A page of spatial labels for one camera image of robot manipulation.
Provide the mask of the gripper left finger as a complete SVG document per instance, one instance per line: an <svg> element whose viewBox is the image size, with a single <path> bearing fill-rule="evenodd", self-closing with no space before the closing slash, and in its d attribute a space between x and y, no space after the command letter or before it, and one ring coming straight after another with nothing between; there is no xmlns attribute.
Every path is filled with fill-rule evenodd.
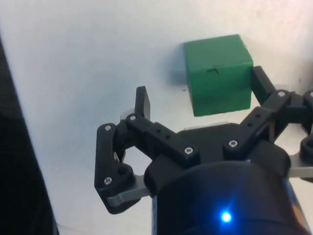
<svg viewBox="0 0 313 235"><path fill-rule="evenodd" d="M151 159L144 175L124 163L126 150L135 147ZM98 127L94 187L111 214L122 213L142 197L154 198L184 170L200 162L198 148L158 122L150 121L146 87L136 89L134 111L117 125Z"/></svg>

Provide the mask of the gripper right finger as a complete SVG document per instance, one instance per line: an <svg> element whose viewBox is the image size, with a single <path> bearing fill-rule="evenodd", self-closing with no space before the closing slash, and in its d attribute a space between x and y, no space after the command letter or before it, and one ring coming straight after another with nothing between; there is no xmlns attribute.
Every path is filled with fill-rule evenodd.
<svg viewBox="0 0 313 235"><path fill-rule="evenodd" d="M274 143L289 124L300 124L307 136L297 156L283 165L283 174L313 181L313 91L303 95L276 89L261 66L251 70L251 88L259 102L223 144L226 160L243 161L261 141Z"/></svg>

